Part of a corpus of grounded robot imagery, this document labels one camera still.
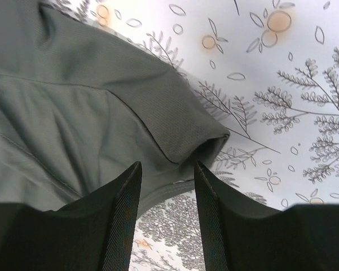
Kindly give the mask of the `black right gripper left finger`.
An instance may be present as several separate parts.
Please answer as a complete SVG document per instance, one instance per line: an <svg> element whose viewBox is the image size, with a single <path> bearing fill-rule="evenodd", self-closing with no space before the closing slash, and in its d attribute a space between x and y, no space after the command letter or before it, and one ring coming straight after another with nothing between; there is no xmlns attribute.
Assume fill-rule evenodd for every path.
<svg viewBox="0 0 339 271"><path fill-rule="evenodd" d="M0 270L128 270L141 183L136 162L57 211L0 203Z"/></svg>

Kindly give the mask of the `dark grey t shirt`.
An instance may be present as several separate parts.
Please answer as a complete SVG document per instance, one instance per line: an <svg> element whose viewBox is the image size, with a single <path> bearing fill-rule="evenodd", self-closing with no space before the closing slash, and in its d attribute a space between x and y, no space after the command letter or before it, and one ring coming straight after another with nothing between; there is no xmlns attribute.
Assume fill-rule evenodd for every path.
<svg viewBox="0 0 339 271"><path fill-rule="evenodd" d="M0 1L0 202L58 209L142 164L139 213L229 131L169 64L40 1Z"/></svg>

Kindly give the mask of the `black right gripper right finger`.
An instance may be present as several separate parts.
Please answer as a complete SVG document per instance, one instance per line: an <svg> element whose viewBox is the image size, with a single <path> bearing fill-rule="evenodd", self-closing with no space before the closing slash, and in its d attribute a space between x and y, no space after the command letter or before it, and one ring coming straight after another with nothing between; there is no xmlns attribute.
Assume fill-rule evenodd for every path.
<svg viewBox="0 0 339 271"><path fill-rule="evenodd" d="M265 206L194 168L206 270L339 270L339 204Z"/></svg>

